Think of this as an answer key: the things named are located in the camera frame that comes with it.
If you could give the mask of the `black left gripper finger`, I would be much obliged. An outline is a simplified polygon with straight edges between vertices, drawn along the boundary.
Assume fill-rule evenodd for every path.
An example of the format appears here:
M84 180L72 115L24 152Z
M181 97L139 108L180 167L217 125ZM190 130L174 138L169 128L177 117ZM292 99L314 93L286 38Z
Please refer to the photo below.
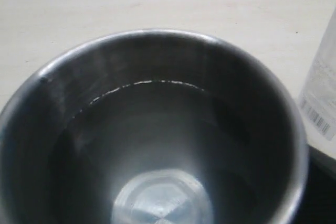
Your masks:
M295 224L335 224L335 159L309 147L309 176Z

